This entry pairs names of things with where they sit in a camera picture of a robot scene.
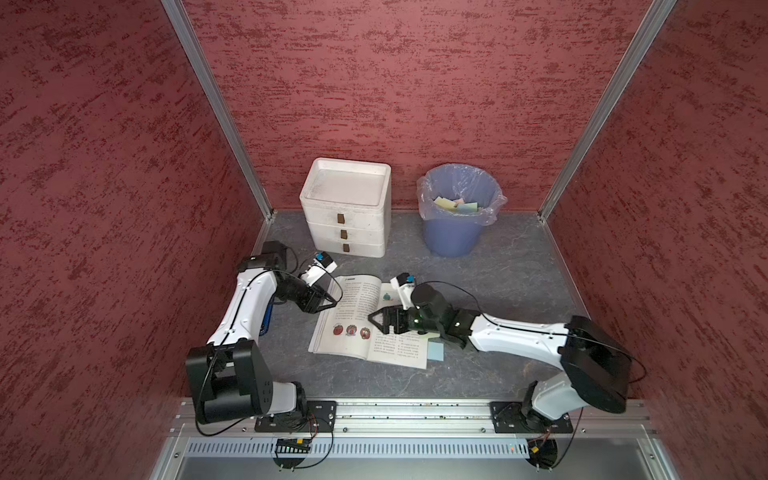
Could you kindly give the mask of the illustrated book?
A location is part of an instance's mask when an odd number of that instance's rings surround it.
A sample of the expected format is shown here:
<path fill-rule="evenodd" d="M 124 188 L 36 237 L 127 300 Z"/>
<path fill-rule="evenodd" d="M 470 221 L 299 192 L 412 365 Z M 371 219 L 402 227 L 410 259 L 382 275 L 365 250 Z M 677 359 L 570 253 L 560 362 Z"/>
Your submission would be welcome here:
<path fill-rule="evenodd" d="M 338 305 L 319 314 L 308 351 L 395 366 L 427 367 L 428 337 L 415 332 L 385 335 L 368 316 L 401 305 L 396 290 L 371 275 L 341 276 L 330 283 Z"/>

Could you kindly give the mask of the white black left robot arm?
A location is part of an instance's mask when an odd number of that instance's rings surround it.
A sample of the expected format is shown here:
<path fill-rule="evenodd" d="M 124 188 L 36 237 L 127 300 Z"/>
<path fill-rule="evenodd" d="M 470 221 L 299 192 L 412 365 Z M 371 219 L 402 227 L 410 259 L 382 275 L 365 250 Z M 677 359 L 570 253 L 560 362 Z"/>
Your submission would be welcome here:
<path fill-rule="evenodd" d="M 236 288 L 225 315 L 205 345 L 189 350 L 185 368 L 195 421 L 207 425 L 272 417 L 304 423 L 306 394 L 298 382 L 277 382 L 259 350 L 275 302 L 291 302 L 302 312 L 318 314 L 339 300 L 320 285 L 336 263 L 318 252 L 303 270 L 290 269 L 290 248 L 278 241 L 241 261 Z"/>

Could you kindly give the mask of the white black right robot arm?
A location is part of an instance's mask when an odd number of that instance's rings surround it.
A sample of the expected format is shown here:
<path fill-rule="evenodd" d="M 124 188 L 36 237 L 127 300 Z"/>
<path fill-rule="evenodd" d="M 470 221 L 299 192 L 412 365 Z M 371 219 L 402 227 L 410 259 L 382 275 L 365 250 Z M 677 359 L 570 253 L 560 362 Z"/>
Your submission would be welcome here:
<path fill-rule="evenodd" d="M 575 315 L 566 323 L 533 324 L 490 316 L 479 308 L 453 306 L 433 281 L 395 286 L 397 305 L 367 317 L 384 335 L 435 333 L 461 348 L 525 357 L 558 369 L 532 382 L 520 402 L 494 413 L 497 431 L 546 433 L 570 412 L 593 407 L 622 414 L 627 407 L 632 355 L 591 319 Z"/>

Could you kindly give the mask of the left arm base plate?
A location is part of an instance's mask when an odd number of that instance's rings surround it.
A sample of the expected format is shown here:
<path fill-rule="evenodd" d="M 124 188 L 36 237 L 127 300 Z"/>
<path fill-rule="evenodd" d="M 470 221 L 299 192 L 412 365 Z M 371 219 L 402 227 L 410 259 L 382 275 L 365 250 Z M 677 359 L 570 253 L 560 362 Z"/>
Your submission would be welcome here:
<path fill-rule="evenodd" d="M 258 433 L 332 433 L 338 403 L 331 400 L 308 400 L 300 409 L 257 418 Z"/>

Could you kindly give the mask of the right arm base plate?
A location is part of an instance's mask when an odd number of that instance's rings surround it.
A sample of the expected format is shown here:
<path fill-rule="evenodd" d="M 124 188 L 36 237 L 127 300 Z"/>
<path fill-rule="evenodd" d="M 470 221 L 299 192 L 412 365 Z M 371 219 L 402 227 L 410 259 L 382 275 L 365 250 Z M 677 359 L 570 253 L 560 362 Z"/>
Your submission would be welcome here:
<path fill-rule="evenodd" d="M 550 420 L 531 411 L 523 412 L 521 402 L 495 401 L 489 403 L 491 421 L 497 434 L 570 434 L 573 425 L 565 415 Z"/>

